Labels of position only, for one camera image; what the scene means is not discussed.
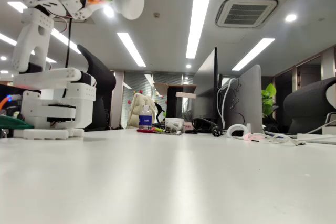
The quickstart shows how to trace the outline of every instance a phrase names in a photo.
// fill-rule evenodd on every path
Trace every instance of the green tray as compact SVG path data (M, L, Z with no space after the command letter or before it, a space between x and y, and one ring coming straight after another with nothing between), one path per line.
M11 116L0 115L0 129L25 130L33 129L34 127L28 123Z

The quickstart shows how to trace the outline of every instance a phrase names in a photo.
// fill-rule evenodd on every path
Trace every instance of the blue label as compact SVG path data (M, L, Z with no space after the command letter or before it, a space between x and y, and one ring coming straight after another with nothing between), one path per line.
M140 126L152 126L152 116L151 115L140 115L139 125Z

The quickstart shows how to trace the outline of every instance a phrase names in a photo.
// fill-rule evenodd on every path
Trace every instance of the ceiling air conditioner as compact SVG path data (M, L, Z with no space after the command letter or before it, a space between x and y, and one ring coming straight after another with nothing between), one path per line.
M219 27L255 28L260 26L278 6L278 0L225 0L215 23Z

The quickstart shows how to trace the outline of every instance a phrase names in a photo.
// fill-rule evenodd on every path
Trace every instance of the water bottle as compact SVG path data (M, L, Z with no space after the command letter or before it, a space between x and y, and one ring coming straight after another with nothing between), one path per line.
M152 112L149 110L149 105L144 105L139 115L139 129L150 130L152 128Z

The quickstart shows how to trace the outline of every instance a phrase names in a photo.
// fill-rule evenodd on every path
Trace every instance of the office chair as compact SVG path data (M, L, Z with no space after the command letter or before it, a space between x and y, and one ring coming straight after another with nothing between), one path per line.
M285 98L284 110L293 118L288 133L307 133L325 124L327 114L336 111L327 100L327 89L335 83L336 77L318 81Z
M82 45L77 45L78 50L86 58L89 64L87 73L97 81L96 101L93 103L92 123L85 128L85 131L110 130L104 109L103 96L112 92L115 85L115 76L103 62L90 53Z

